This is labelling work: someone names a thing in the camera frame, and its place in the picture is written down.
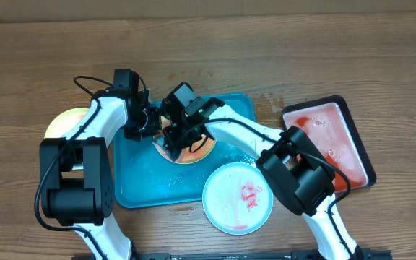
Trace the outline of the green pink sponge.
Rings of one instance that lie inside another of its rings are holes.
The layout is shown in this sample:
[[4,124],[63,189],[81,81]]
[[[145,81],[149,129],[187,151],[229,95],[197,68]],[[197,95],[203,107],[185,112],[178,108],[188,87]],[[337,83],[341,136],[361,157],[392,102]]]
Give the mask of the green pink sponge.
[[181,151],[176,149],[173,143],[166,136],[160,136],[157,139],[157,144],[170,160],[176,161],[180,157]]

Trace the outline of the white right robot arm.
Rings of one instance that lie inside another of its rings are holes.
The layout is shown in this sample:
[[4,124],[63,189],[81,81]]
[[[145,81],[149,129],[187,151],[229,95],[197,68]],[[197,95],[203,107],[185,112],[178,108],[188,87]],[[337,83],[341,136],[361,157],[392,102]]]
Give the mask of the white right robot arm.
[[203,135],[226,142],[256,160],[256,167],[275,198],[305,219],[323,259],[362,259],[362,249],[349,235],[337,210],[333,181],[342,171],[327,162],[305,132],[292,126],[274,129],[235,112],[223,101],[196,97],[165,98],[160,107],[169,120],[158,142],[171,160]]

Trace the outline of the yellow plate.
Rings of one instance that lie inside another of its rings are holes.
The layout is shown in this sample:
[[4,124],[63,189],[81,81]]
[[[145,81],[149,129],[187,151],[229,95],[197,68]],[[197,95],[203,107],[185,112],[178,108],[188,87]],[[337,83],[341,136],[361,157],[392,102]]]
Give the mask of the yellow plate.
[[[162,155],[166,160],[171,162],[171,159],[163,151],[163,149],[158,146],[155,141],[163,137],[163,132],[159,131],[156,135],[153,136],[155,149]],[[190,147],[187,147],[182,150],[176,161],[173,161],[175,164],[192,164],[204,159],[215,147],[216,141],[210,139],[208,136],[202,134],[202,140],[199,140],[193,143]]]
[[88,110],[88,108],[72,108],[59,114],[49,124],[44,138],[62,137],[82,120]]

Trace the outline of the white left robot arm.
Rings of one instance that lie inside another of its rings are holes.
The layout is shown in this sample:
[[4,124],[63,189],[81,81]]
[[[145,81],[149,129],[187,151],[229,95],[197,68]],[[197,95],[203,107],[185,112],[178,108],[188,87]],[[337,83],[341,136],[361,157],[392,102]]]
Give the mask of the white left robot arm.
[[118,131],[141,141],[161,129],[150,91],[130,69],[91,95],[90,109],[59,138],[40,144],[40,183],[34,212],[46,230],[77,233],[94,259],[133,259],[134,246],[113,216],[115,191],[108,146]]

